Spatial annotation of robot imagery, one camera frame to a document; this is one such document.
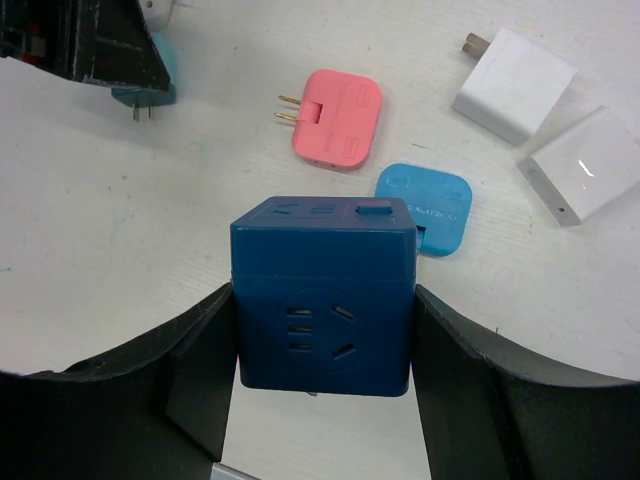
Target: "cube top face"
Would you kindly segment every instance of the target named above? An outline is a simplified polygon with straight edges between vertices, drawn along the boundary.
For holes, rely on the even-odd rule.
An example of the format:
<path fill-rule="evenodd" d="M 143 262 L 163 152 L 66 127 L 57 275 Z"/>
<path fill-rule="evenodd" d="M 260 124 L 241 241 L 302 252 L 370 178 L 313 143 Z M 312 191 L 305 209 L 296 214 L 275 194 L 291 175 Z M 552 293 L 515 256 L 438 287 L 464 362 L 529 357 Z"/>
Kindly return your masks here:
<path fill-rule="evenodd" d="M 234 276 L 415 279 L 416 226 L 401 199 L 273 197 L 231 225 Z"/>

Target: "outlet socket holes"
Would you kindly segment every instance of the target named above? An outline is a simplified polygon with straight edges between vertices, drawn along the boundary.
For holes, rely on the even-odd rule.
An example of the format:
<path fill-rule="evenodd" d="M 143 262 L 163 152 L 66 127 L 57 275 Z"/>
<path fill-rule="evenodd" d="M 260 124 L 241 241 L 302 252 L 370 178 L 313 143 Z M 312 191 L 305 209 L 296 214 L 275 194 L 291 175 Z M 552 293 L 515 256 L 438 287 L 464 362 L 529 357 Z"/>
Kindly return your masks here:
<path fill-rule="evenodd" d="M 293 368 L 333 373 L 358 360 L 367 344 L 367 319 L 349 298 L 329 288 L 288 297 L 274 318 L 280 356 Z"/>

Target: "pink plug adapter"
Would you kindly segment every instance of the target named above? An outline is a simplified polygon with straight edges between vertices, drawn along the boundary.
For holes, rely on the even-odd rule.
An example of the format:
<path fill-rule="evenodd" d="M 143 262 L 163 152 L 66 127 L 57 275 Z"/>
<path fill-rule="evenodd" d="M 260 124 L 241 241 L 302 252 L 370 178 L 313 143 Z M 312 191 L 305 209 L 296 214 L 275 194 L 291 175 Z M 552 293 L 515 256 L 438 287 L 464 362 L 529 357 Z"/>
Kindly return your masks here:
<path fill-rule="evenodd" d="M 307 80 L 291 144 L 302 158 L 320 165 L 353 169 L 369 155 L 382 106 L 382 92 L 373 80 L 333 70 L 318 70 Z"/>

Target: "power switch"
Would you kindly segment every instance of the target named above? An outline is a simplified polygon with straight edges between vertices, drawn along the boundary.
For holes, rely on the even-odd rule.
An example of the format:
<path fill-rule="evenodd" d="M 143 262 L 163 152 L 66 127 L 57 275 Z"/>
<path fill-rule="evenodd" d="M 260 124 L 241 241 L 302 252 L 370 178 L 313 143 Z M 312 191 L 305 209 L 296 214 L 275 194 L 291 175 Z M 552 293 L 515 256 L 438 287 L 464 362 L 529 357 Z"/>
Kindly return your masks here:
<path fill-rule="evenodd" d="M 360 215 L 390 215 L 393 213 L 389 200 L 361 200 L 356 212 Z"/>

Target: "plug prong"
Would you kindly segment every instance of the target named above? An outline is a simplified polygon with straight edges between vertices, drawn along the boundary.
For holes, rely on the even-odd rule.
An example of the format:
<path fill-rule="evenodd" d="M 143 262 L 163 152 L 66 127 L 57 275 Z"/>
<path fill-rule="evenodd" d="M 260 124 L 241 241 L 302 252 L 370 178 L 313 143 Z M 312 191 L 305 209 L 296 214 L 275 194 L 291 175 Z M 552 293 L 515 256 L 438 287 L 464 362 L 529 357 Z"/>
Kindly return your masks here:
<path fill-rule="evenodd" d="M 470 33 L 467 35 L 467 40 L 462 47 L 462 51 L 468 53 L 476 60 L 480 60 L 490 46 L 491 43 L 487 42 L 484 38 L 479 37 L 475 33 Z"/>
<path fill-rule="evenodd" d="M 294 116 L 291 115 L 287 115 L 286 113 L 276 113 L 275 114 L 276 117 L 278 118 L 282 118 L 284 120 L 289 120 L 290 122 L 297 122 L 298 119 Z"/>
<path fill-rule="evenodd" d="M 283 102 L 295 103 L 296 105 L 300 105 L 302 103 L 297 98 L 287 97 L 286 95 L 278 95 L 278 98 Z"/>

